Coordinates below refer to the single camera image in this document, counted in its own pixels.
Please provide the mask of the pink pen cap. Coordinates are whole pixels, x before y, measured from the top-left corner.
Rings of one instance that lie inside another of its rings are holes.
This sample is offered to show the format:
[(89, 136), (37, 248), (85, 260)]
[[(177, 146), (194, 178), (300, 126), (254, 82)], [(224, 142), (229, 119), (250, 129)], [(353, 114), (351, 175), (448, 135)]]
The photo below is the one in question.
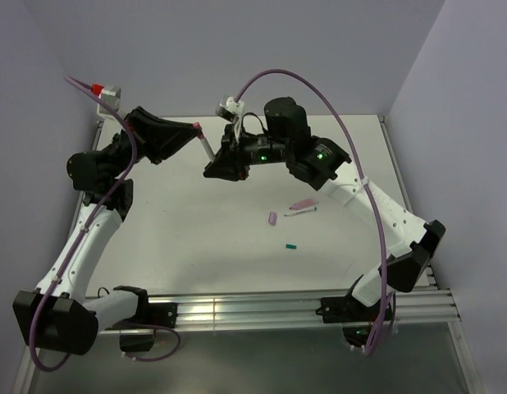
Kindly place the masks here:
[(203, 134), (203, 129), (201, 127), (201, 125), (198, 123), (198, 122), (195, 122), (193, 124), (193, 127), (197, 130), (198, 132), (198, 138), (199, 139), (202, 139), (204, 137), (204, 134)]

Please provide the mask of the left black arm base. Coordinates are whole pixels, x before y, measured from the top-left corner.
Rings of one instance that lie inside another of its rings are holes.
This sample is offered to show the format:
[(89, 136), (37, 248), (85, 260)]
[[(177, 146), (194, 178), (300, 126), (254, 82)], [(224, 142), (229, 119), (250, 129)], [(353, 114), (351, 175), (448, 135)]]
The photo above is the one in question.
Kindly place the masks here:
[[(177, 303), (152, 303), (148, 305), (145, 316), (141, 318), (128, 318), (117, 323), (114, 328), (118, 330), (137, 329), (138, 325), (160, 326), (174, 329), (176, 326)], [(154, 329), (151, 333), (121, 334), (119, 347), (126, 353), (144, 353), (150, 351), (156, 343), (158, 332), (163, 330)]]

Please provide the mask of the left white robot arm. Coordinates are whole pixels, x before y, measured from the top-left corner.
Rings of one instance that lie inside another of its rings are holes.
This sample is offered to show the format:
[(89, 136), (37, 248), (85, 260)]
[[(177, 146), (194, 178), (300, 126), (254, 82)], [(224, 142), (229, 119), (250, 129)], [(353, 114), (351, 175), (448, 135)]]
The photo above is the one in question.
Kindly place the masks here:
[(72, 155), (66, 170), (83, 192), (76, 225), (57, 261), (32, 291), (20, 291), (13, 310), (30, 354), (39, 349), (84, 355), (97, 335), (119, 323), (141, 328), (151, 317), (148, 292), (117, 286), (88, 301), (86, 291), (107, 244), (127, 218), (134, 182), (125, 171), (146, 158), (160, 164), (202, 135), (197, 123), (168, 121), (137, 107), (100, 150)]

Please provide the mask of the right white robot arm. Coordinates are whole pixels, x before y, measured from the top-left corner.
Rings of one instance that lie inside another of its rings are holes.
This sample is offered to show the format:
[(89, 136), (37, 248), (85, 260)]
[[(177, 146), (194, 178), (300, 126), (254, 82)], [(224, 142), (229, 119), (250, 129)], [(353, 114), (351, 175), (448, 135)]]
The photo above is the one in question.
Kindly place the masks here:
[(296, 179), (343, 205), (378, 232), (385, 260), (361, 276), (346, 300), (350, 317), (362, 320), (394, 292), (410, 292), (430, 263), (446, 232), (400, 206), (368, 178), (355, 156), (337, 143), (313, 135), (307, 114), (292, 98), (275, 98), (264, 107), (266, 125), (254, 135), (244, 128), (244, 103), (224, 98), (216, 114), (228, 124), (215, 158), (204, 176), (244, 181), (253, 165), (284, 163)]

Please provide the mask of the teal thin pen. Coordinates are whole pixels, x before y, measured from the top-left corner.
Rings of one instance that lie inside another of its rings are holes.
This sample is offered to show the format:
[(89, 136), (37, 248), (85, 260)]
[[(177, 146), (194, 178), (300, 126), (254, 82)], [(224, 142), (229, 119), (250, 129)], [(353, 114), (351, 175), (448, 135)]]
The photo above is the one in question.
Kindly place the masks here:
[(316, 212), (316, 211), (317, 211), (317, 206), (314, 206), (312, 208), (302, 209), (302, 210), (299, 210), (299, 211), (296, 211), (293, 213), (285, 213), (283, 216), (286, 218), (291, 218), (291, 217), (295, 217), (295, 216), (298, 216), (301, 214), (312, 213), (312, 212)]

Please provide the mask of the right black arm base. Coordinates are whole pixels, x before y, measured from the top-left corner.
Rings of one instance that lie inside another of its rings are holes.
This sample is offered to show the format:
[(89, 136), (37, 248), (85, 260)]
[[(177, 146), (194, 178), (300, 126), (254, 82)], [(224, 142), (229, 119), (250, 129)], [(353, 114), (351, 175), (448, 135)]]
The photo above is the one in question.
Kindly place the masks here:
[(330, 296), (320, 299), (320, 305), (315, 314), (322, 318), (325, 324), (341, 323), (355, 325), (373, 325), (380, 313), (381, 304), (378, 301), (372, 306), (360, 303), (351, 295)]

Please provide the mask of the white thin pen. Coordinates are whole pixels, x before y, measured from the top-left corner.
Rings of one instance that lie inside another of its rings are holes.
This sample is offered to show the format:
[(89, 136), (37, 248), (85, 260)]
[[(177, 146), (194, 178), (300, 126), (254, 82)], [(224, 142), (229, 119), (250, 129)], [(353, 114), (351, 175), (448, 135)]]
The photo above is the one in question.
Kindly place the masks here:
[(209, 160), (211, 162), (213, 162), (215, 160), (215, 153), (214, 153), (211, 145), (209, 144), (208, 139), (204, 135), (201, 135), (199, 137), (199, 140), (200, 140), (200, 143), (203, 146), (203, 149), (204, 149), (205, 153), (207, 154)]

